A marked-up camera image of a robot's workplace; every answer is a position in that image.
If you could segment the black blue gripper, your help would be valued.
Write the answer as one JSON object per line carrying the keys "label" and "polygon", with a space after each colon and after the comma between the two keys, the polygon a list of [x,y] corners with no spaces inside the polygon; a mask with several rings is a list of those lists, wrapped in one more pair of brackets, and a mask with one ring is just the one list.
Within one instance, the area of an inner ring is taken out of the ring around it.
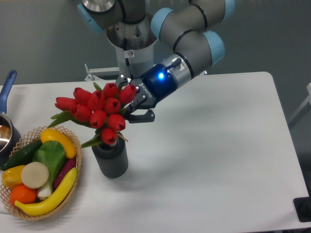
{"label": "black blue gripper", "polygon": [[[174,79],[173,71],[176,65],[157,64],[137,78],[132,79],[120,74],[115,85],[119,92],[124,86],[133,84],[136,95],[133,102],[128,106],[124,117],[129,123],[154,122],[155,114],[150,108],[154,108],[158,102],[177,90],[177,81]],[[137,109],[149,109],[143,115],[131,114]]]}

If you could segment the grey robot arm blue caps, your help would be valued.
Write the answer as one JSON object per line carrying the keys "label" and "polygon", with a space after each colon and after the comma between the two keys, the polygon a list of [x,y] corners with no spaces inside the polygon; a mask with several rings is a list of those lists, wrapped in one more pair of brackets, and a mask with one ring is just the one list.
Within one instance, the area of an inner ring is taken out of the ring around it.
{"label": "grey robot arm blue caps", "polygon": [[143,123],[154,120],[158,102],[223,58],[224,43],[210,28],[233,14],[235,2],[191,0],[180,12],[162,8],[154,15],[143,0],[82,0],[77,9],[114,46],[116,85],[133,84],[137,92],[124,117]]}

